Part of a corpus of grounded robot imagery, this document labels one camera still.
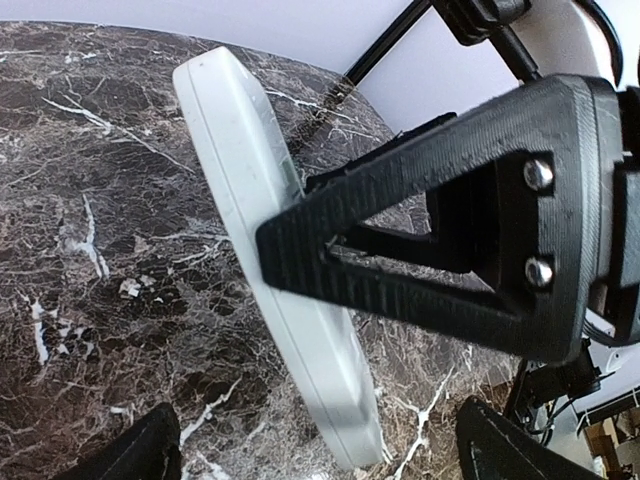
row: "marble table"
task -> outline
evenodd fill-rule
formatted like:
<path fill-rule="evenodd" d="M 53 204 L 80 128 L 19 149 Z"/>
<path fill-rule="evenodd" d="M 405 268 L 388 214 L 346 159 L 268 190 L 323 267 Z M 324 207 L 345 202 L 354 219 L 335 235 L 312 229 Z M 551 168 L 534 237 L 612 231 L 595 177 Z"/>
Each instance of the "marble table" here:
<path fill-rule="evenodd" d="M 471 394 L 499 408 L 506 387 L 491 385 L 513 375 L 513 359 L 358 315 L 388 458 L 336 469 L 225 237 L 172 89 L 176 66 L 217 45 L 0 24 L 0 479 L 65 470 L 161 401 L 189 434 L 184 479 L 460 478 L 456 408 Z M 269 92 L 303 174 L 391 138 L 339 75 L 230 49 Z M 414 199 L 378 221 L 424 230 L 421 209 Z"/>

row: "black bracket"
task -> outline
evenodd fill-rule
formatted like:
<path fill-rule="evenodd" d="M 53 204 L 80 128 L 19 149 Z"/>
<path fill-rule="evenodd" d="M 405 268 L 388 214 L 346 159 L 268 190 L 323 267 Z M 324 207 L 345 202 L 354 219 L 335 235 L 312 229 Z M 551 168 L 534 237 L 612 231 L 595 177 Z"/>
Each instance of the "black bracket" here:
<path fill-rule="evenodd" d="M 567 361 L 580 351 L 588 290 L 599 271 L 601 204 L 612 190 L 602 158 L 621 155 L 615 142 L 603 147 L 600 135 L 620 128 L 619 115 L 605 81 L 556 76 L 400 138 L 258 229 L 264 280 L 527 358 Z M 553 181 L 534 191 L 523 168 L 536 160 L 552 169 Z M 366 219 L 447 188 L 467 192 L 460 197 L 464 229 L 476 234 L 458 249 L 461 266 L 469 267 L 462 270 L 478 273 L 492 292 L 384 273 L 334 255 L 336 238 Z M 424 242 L 424 258 L 447 249 L 450 239 Z M 392 258 L 409 260 L 393 250 Z M 552 280 L 532 284 L 529 259 L 550 266 Z"/>

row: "silver screw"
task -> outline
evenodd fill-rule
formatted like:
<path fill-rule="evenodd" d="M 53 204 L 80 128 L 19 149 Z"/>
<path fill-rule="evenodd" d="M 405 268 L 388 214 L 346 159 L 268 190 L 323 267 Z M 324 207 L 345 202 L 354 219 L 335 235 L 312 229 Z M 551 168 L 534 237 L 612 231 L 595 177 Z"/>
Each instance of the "silver screw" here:
<path fill-rule="evenodd" d="M 546 287 L 553 280 L 553 269 L 544 260 L 531 257 L 524 266 L 524 272 L 531 285 Z"/>
<path fill-rule="evenodd" d="M 551 185 L 553 170 L 542 160 L 529 160 L 524 164 L 524 181 L 531 190 L 537 192 Z"/>

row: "black rod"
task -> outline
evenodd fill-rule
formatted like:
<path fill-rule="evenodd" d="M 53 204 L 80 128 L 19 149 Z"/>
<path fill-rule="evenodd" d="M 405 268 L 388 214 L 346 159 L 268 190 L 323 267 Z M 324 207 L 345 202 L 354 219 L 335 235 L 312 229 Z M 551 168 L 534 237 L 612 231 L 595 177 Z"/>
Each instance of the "black rod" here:
<path fill-rule="evenodd" d="M 358 85 L 405 33 L 431 8 L 431 0 L 413 0 L 382 35 L 353 64 L 345 77 Z"/>

